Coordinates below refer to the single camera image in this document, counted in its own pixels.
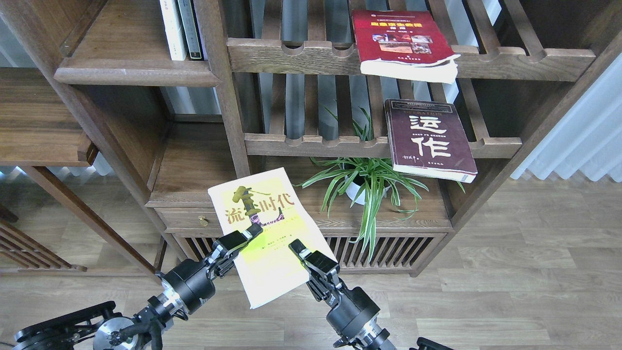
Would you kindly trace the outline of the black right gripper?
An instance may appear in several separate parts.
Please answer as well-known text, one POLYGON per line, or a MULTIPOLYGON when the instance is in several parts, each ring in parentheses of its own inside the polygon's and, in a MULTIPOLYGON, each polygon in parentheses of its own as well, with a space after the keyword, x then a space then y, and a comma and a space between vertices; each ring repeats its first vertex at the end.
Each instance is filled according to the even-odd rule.
POLYGON ((337 275, 339 264, 321 252, 311 252, 299 239, 288 247, 308 270, 307 285, 315 299, 331 307, 326 319, 340 336, 333 347, 388 348, 389 332, 376 323, 380 308, 362 288, 347 288, 337 275))

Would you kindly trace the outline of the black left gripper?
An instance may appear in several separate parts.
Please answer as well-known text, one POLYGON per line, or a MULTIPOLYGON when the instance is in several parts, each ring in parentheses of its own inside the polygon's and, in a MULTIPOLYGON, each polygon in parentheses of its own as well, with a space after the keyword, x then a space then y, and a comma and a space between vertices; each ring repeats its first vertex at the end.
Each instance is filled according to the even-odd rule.
POLYGON ((168 273, 160 273, 164 292, 158 300, 169 315, 191 315, 215 294, 213 280, 224 277, 234 259, 247 244, 263 232, 254 222, 246 230, 235 231, 214 241, 213 252, 199 262, 186 259, 168 273))

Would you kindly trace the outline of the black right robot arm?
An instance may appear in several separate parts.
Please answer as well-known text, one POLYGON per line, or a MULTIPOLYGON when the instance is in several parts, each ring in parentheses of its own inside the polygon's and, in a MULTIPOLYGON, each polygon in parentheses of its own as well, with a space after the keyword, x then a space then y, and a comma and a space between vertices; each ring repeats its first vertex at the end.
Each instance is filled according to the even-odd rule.
POLYGON ((309 273, 307 286, 316 301, 325 301, 331 307, 326 319, 340 336, 334 348, 395 349, 389 341, 389 331, 376 323, 380 308, 362 288, 347 288, 338 276, 338 262, 318 250, 312 252, 298 239, 292 241, 289 248, 309 273))

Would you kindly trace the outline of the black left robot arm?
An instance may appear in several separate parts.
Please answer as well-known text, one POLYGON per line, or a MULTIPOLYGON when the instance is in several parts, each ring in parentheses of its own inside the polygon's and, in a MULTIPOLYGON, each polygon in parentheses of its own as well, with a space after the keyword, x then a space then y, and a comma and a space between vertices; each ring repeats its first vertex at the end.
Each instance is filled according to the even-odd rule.
POLYGON ((187 259, 168 273, 159 273, 163 293, 150 297, 147 306, 133 317, 116 313, 115 302, 97 304, 68 315, 34 324, 14 336, 17 350, 71 350, 93 339, 95 350, 142 350, 163 348, 162 333, 173 318, 187 320, 214 294, 216 277, 231 270, 238 253, 262 233, 260 224, 229 233, 216 240, 210 256, 187 259))

